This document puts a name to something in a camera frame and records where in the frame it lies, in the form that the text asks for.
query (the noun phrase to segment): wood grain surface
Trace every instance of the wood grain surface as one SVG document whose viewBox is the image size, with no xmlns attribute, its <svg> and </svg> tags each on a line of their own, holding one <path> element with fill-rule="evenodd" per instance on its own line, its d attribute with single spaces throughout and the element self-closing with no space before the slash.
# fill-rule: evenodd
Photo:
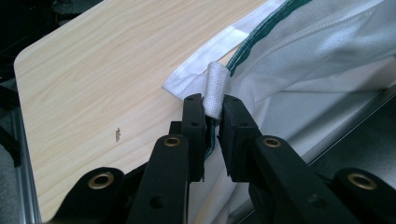
<svg viewBox="0 0 396 224">
<path fill-rule="evenodd" d="M 106 0 L 25 49 L 15 72 L 43 221 L 90 170 L 147 161 L 181 120 L 162 84 L 263 2 Z"/>
</svg>

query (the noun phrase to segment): green trim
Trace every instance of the green trim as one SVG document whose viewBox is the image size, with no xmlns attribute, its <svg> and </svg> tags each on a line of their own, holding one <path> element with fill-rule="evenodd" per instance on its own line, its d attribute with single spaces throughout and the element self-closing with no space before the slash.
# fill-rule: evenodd
<svg viewBox="0 0 396 224">
<path fill-rule="evenodd" d="M 241 47 L 236 51 L 235 55 L 227 64 L 228 70 L 230 70 L 230 76 L 233 76 L 236 67 L 244 62 L 250 54 L 253 46 L 261 39 L 268 36 L 268 34 L 274 29 L 274 27 L 280 22 L 287 18 L 297 8 L 311 2 L 312 0 L 287 0 L 282 6 L 262 21 L 242 42 Z"/>
</svg>

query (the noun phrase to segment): translucent white fabric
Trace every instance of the translucent white fabric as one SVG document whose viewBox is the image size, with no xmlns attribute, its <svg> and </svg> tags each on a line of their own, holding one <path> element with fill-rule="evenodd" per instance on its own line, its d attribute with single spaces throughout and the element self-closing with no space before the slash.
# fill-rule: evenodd
<svg viewBox="0 0 396 224">
<path fill-rule="evenodd" d="M 236 52 L 227 65 L 232 77 L 222 84 L 225 93 L 243 100 L 263 134 L 286 139 L 310 161 L 311 148 L 395 84 L 396 1 L 267 4 L 272 2 L 277 8 L 268 10 L 274 12 Z M 287 10 L 292 12 L 264 35 Z M 204 52 L 210 58 L 210 49 Z M 204 70 L 173 74 L 164 87 L 180 99 L 206 94 Z M 248 200 L 247 185 L 226 176 L 219 145 L 205 163 L 205 183 L 191 184 L 190 193 L 189 222 L 194 223 L 226 223 Z"/>
</svg>

